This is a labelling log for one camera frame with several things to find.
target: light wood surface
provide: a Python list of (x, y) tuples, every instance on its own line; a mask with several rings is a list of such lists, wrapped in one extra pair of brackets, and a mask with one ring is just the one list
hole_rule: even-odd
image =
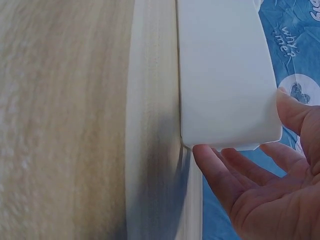
[(3, 0), (0, 23), (0, 238), (200, 239), (174, 1)]

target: hand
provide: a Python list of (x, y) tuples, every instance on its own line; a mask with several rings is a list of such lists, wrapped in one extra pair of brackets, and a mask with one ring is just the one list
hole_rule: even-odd
[(281, 143), (260, 148), (286, 176), (234, 149), (219, 154), (197, 145), (194, 158), (242, 239), (320, 239), (320, 107), (278, 90), (277, 109), (282, 123), (300, 136), (305, 156)]

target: fingernail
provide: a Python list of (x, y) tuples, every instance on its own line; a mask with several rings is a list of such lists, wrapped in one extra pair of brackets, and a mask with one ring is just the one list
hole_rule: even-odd
[(284, 94), (288, 94), (286, 89), (283, 86), (280, 86), (278, 89), (279, 89), (280, 92), (282, 92)]

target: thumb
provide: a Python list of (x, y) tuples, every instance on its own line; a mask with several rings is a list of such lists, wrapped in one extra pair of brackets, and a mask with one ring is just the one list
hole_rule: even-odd
[(276, 106), (282, 124), (300, 136), (304, 122), (313, 108), (289, 96), (282, 87), (277, 90)]
[(283, 125), (300, 136), (312, 173), (320, 173), (320, 165), (315, 168), (320, 163), (320, 107), (300, 103), (286, 94), (283, 88), (277, 91), (276, 105)]

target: white plastic panel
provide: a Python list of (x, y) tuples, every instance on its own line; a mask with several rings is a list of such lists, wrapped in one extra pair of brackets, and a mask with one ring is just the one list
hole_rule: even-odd
[(181, 136), (192, 147), (253, 150), (282, 125), (253, 0), (178, 0)]

